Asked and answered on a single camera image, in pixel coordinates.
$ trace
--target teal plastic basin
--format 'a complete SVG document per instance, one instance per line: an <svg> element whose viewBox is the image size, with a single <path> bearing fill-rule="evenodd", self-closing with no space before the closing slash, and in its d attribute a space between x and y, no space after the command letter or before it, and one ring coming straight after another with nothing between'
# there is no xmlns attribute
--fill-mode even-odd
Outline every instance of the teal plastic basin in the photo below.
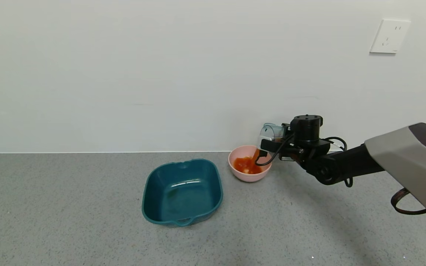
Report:
<svg viewBox="0 0 426 266"><path fill-rule="evenodd" d="M147 178L142 215L154 224L187 226L208 219L222 200L220 175L212 162L167 163Z"/></svg>

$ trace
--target speckled gray surface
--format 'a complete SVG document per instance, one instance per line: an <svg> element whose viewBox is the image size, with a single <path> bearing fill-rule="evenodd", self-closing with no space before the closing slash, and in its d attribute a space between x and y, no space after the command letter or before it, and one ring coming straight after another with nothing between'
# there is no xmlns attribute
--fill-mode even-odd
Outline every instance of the speckled gray surface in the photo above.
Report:
<svg viewBox="0 0 426 266"><path fill-rule="evenodd" d="M248 184L230 173L227 155L0 154L0 265L426 265L426 215L392 209L401 186L387 173L349 189L274 162ZM220 171L218 211L183 228L147 222L149 173L192 158Z"/></svg>

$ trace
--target orange food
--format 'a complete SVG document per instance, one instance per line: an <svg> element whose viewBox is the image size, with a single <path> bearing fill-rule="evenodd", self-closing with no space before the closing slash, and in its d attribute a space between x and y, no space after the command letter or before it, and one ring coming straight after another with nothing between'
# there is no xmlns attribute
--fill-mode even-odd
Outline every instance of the orange food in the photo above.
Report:
<svg viewBox="0 0 426 266"><path fill-rule="evenodd" d="M259 150L256 149L253 157L247 156L244 158L236 158L233 163L233 167L239 172L245 174L258 174L262 173L262 169L260 166L255 164L256 158L259 156Z"/></svg>

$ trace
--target wall socket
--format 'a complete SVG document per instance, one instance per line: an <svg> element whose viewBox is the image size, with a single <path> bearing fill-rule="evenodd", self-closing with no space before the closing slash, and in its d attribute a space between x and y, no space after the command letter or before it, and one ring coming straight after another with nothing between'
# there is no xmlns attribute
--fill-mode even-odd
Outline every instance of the wall socket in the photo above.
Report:
<svg viewBox="0 0 426 266"><path fill-rule="evenodd" d="M372 44L371 52L397 53L409 27L409 21L382 20Z"/></svg>

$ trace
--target pink bowl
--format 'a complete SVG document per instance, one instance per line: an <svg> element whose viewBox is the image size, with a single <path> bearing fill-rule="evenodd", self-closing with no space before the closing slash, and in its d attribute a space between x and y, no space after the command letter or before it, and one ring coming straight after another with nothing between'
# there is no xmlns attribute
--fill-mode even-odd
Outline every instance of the pink bowl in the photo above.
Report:
<svg viewBox="0 0 426 266"><path fill-rule="evenodd" d="M269 163L268 165L261 166L262 172L258 174L245 174L242 172L239 172L233 167L234 160L236 158L243 158L246 156L254 156L254 153L256 151L257 147L253 145L246 145L246 146L240 146L238 148L235 148L230 155L228 156L228 163L230 163L230 168L235 177L238 177L240 180L245 182L256 182L261 180L263 177L266 176L267 172L269 172L269 169L271 168L272 163ZM268 160L270 160L271 155L267 154L266 157L261 157L257 162L258 163L265 163Z"/></svg>

